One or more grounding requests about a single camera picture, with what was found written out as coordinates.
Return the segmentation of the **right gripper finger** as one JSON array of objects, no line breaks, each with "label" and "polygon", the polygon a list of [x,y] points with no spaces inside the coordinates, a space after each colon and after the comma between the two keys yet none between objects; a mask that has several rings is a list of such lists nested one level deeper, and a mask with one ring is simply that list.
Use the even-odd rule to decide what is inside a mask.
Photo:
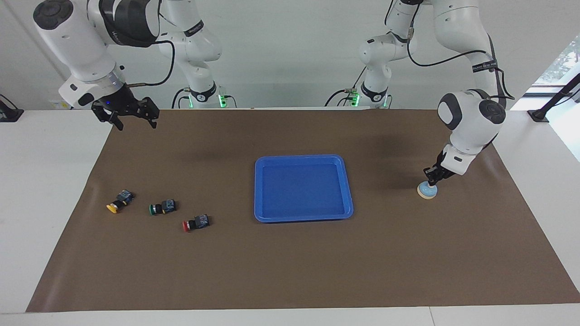
[{"label": "right gripper finger", "polygon": [[157,128],[157,119],[160,110],[150,97],[145,97],[138,101],[138,117],[147,120],[151,128]]},{"label": "right gripper finger", "polygon": [[96,118],[101,123],[105,123],[105,122],[109,123],[109,124],[113,125],[114,127],[116,127],[119,131],[124,130],[124,124],[122,123],[120,118],[117,116],[117,113],[115,111],[110,113],[109,111],[107,111],[105,109],[105,107],[101,103],[93,103],[92,104],[92,111],[95,114]]}]

